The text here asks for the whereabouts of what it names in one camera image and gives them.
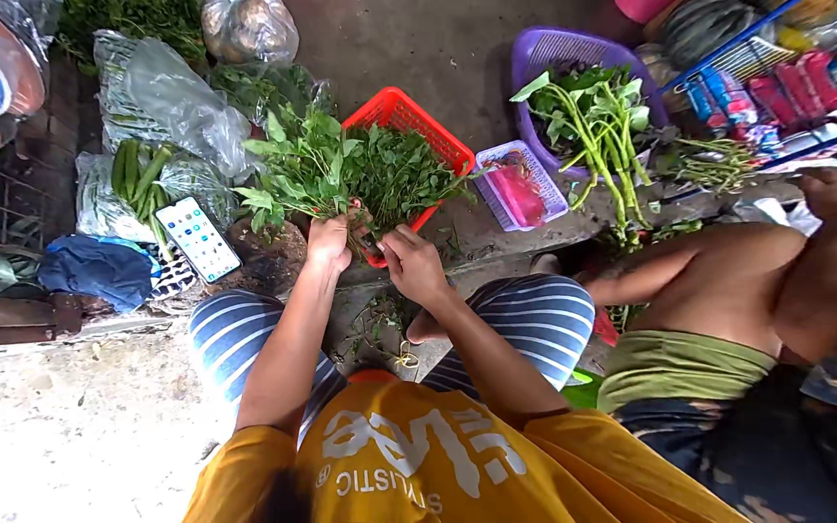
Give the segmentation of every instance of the red package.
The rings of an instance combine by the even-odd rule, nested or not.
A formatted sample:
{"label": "red package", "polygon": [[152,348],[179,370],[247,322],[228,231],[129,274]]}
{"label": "red package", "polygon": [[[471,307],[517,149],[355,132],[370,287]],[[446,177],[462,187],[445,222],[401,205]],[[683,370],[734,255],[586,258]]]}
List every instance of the red package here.
{"label": "red package", "polygon": [[804,116],[817,122],[825,116],[819,96],[813,92],[812,86],[800,75],[795,65],[782,63],[774,68],[774,72]]}
{"label": "red package", "polygon": [[826,51],[809,51],[796,64],[802,77],[813,87],[826,114],[837,120],[837,86],[829,78],[831,54]]}
{"label": "red package", "polygon": [[776,121],[787,131],[796,132],[803,128],[803,122],[790,99],[784,94],[780,83],[773,77],[751,78],[748,89],[761,107],[773,114]]}

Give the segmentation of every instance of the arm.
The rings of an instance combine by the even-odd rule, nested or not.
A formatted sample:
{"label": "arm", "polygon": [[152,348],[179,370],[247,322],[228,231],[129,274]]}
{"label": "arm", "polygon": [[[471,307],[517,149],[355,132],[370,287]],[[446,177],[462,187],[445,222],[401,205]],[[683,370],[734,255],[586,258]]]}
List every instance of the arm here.
{"label": "arm", "polygon": [[378,246],[392,283],[445,329],[490,409],[514,422],[569,410],[566,399],[448,286],[434,245],[400,225]]}
{"label": "arm", "polygon": [[837,350],[837,169],[804,173],[800,185],[824,222],[790,270],[776,307],[776,331],[813,363]]}
{"label": "arm", "polygon": [[335,285],[351,263],[346,241],[344,216],[312,222],[306,264],[280,321],[251,367],[235,432],[270,425],[295,437],[322,350]]}

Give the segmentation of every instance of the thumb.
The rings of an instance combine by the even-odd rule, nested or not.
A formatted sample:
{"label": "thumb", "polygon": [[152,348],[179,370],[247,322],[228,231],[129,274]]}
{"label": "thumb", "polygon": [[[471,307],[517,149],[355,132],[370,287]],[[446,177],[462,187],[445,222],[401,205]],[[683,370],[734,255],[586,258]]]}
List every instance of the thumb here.
{"label": "thumb", "polygon": [[378,241],[377,247],[383,251],[383,256],[386,257],[386,264],[389,267],[389,276],[401,277],[403,275],[403,264],[399,259],[399,255],[396,254],[396,251],[393,250],[388,243],[383,241]]}

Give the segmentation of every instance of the pink package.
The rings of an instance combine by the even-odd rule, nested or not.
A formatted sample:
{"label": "pink package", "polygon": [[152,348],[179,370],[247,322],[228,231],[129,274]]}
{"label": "pink package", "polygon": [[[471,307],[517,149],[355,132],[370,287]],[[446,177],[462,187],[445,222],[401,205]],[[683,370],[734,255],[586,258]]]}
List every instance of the pink package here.
{"label": "pink package", "polygon": [[771,113],[787,131],[796,132],[803,127],[792,102],[773,77],[751,78],[748,81],[748,89],[754,100]]}
{"label": "pink package", "polygon": [[837,86],[829,77],[831,60],[831,54],[826,51],[809,51],[797,61],[796,67],[812,85],[826,114],[837,120]]}
{"label": "pink package", "polygon": [[825,116],[825,109],[819,96],[813,92],[809,82],[800,75],[795,65],[782,63],[774,69],[780,83],[793,96],[793,103],[810,120],[820,121]]}
{"label": "pink package", "polygon": [[483,162],[485,168],[494,168],[486,173],[496,191],[506,203],[512,217],[522,227],[539,227],[544,224],[544,200],[541,187],[527,175],[524,159],[515,151],[500,160]]}

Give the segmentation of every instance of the dark hair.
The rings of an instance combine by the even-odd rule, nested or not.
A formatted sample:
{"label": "dark hair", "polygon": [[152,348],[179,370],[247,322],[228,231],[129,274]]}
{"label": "dark hair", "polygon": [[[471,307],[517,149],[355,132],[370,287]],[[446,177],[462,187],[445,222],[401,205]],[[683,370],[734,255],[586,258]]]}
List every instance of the dark hair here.
{"label": "dark hair", "polygon": [[248,523],[310,523],[311,493],[300,485],[295,470],[278,471],[270,488],[257,501]]}

